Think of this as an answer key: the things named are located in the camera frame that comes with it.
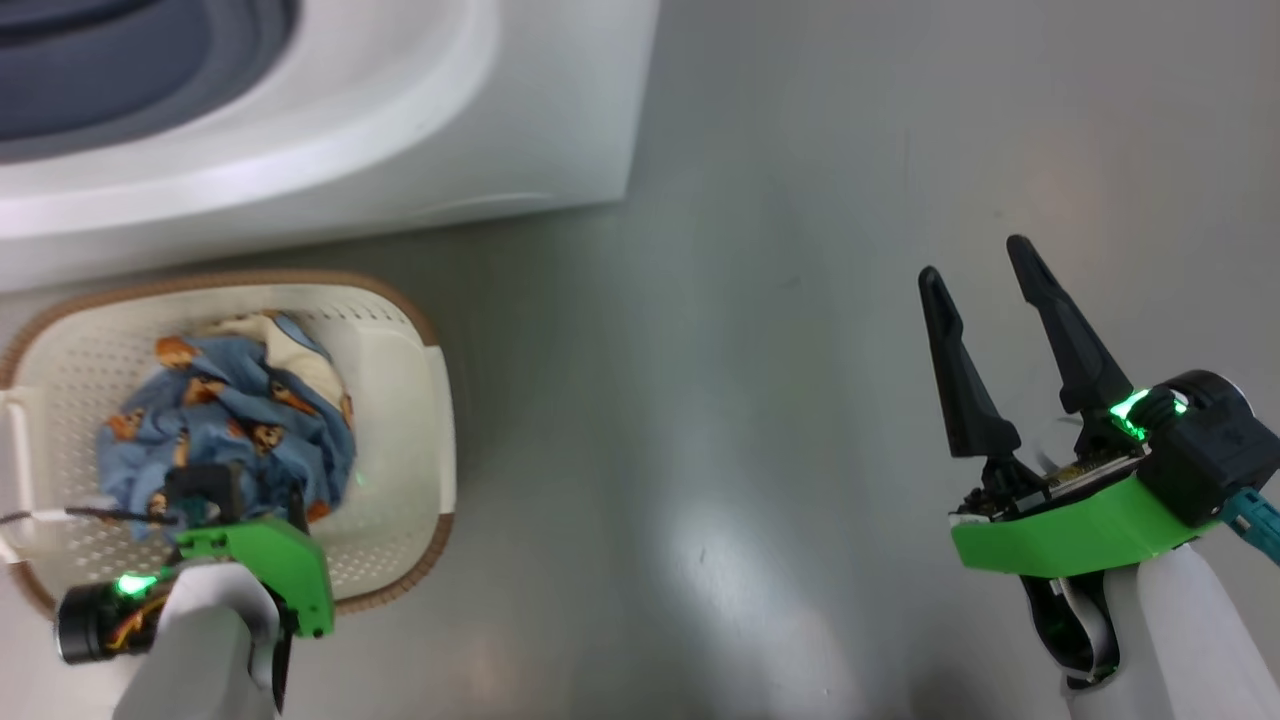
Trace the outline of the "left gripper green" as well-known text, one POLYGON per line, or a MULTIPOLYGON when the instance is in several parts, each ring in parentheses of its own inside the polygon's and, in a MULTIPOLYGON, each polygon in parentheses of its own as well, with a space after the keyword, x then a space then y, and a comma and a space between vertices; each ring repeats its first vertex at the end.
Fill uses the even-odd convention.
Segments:
POLYGON ((165 477, 166 506, 183 525, 175 546, 187 561, 172 587, 172 619, 225 609, 256 641, 330 635, 337 603, 326 556, 307 534, 303 491, 289 488, 287 521, 241 520, 241 469, 191 465, 165 477))

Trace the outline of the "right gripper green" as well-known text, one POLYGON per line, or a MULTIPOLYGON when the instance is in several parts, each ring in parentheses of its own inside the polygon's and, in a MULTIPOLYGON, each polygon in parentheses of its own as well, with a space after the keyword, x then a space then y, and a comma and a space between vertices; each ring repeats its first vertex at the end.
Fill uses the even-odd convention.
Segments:
MULTIPOLYGON (((1039 314, 1059 369, 1066 414, 1102 411, 1130 398, 1134 386, 1060 284, 1034 245, 1021 234, 1006 250, 1024 300, 1039 314)), ((925 333, 948 448, 955 457, 1011 457, 1021 447, 1014 424, 995 406, 964 343, 964 323, 934 266, 918 275, 925 333)), ((957 510, 950 536, 965 568, 1029 578, 1079 577, 1156 559, 1217 525, 1179 520, 1139 479, 1148 459, 1120 456, 1083 469, 1020 511, 957 510)))

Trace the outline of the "blue cartoon print garment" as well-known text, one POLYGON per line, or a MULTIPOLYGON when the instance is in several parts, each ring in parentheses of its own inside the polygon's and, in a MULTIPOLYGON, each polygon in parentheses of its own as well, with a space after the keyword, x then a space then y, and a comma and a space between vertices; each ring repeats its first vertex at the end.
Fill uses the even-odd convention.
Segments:
POLYGON ((170 471, 233 471, 244 514, 307 521, 346 501, 357 459, 355 411, 332 355, 291 315, 229 316, 154 342, 148 375, 96 438, 99 489, 119 510, 174 515, 170 471))

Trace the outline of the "white front-load washing machine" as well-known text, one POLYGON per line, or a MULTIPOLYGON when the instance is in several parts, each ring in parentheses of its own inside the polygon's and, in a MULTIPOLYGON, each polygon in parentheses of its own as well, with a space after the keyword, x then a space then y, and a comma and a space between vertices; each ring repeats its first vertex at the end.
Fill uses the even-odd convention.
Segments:
POLYGON ((627 188, 660 0, 302 0, 247 94, 0 164, 0 293, 627 188))

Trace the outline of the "cream perforated laundry basket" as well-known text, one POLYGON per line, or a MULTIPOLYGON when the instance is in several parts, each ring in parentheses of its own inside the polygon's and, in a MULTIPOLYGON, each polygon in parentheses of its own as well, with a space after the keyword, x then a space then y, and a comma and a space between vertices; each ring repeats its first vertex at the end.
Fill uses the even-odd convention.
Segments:
POLYGON ((0 319, 0 516, 92 502, 95 436, 150 374, 154 341, 259 310, 282 311, 315 338, 355 404, 348 495, 312 528, 337 612, 406 594, 452 532, 454 414, 433 324, 366 275, 187 275, 68 299, 24 325, 0 319))

